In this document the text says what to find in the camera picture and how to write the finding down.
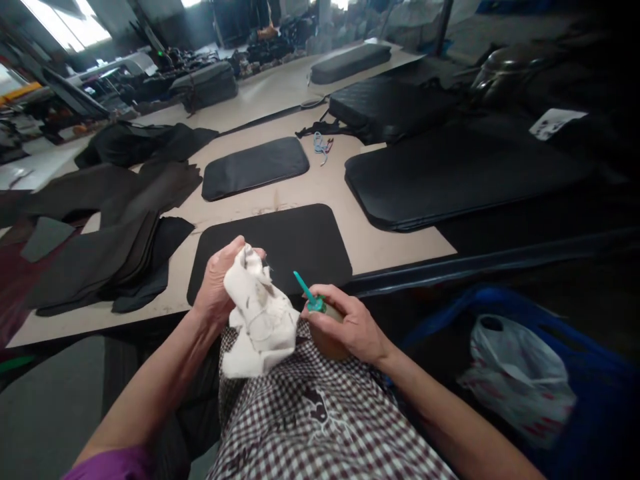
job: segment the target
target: white cloth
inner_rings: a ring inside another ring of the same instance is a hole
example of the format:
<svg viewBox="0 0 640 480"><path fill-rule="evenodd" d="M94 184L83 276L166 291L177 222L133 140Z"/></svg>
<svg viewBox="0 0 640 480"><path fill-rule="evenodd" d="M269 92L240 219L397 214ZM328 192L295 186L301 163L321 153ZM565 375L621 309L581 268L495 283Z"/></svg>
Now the white cloth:
<svg viewBox="0 0 640 480"><path fill-rule="evenodd" d="M300 313L271 283L269 267L249 244L225 275L225 289L236 304L229 326L238 330L230 352L222 358L227 378L259 377L293 353Z"/></svg>

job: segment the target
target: paper label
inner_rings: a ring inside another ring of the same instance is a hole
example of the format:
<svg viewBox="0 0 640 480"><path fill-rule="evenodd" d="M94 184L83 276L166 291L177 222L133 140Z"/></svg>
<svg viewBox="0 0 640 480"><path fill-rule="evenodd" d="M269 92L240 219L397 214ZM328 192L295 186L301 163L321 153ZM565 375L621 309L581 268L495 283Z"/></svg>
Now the paper label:
<svg viewBox="0 0 640 480"><path fill-rule="evenodd" d="M585 115L585 112L578 112L575 110L549 109L538 119L536 123L533 124L529 131L538 140L546 141L549 140L554 133L564 127L566 122L582 118Z"/></svg>

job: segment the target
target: hand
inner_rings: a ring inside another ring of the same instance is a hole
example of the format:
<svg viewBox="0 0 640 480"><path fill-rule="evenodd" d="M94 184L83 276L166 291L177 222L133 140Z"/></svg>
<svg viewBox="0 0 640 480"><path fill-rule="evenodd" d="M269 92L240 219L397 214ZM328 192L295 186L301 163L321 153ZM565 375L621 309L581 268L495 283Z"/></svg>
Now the hand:
<svg viewBox="0 0 640 480"><path fill-rule="evenodd" d="M212 323L226 323L235 304L227 294L223 281L227 270L233 265L235 256L245 247L245 238L240 235L207 262L202 286L193 303L193 311L202 319ZM262 260L267 256L260 248L253 249Z"/></svg>
<svg viewBox="0 0 640 480"><path fill-rule="evenodd" d="M337 310L345 314L343 323L320 312L309 312L305 305L302 318L307 319L324 334L342 343L349 352L363 362L378 366L395 348L382 333L369 310L355 297L350 297L333 285L314 285L314 296L324 295Z"/></svg>

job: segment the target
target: pole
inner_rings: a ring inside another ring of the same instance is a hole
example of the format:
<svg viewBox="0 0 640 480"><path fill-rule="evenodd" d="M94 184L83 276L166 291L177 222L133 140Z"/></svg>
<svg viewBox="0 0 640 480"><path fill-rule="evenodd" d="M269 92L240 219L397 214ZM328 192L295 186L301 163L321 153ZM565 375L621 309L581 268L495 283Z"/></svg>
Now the pole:
<svg viewBox="0 0 640 480"><path fill-rule="evenodd" d="M445 36L447 34L447 27L449 26L449 19L451 18L452 7L453 0L445 0L445 4L442 6L442 14L440 15L438 32L435 34L435 49L433 54L436 57L442 56L442 48L445 44Z"/></svg>

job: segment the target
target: checkered apron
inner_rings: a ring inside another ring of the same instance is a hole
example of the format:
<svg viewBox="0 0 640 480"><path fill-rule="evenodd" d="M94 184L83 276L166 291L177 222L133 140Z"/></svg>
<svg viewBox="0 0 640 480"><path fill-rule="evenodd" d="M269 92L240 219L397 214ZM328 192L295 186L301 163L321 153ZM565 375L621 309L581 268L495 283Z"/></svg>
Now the checkered apron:
<svg viewBox="0 0 640 480"><path fill-rule="evenodd" d="M455 478L398 410L379 372L355 358L324 358L302 320L297 335L294 354L267 376L221 374L223 434L208 480ZM226 329L221 353L236 338Z"/></svg>

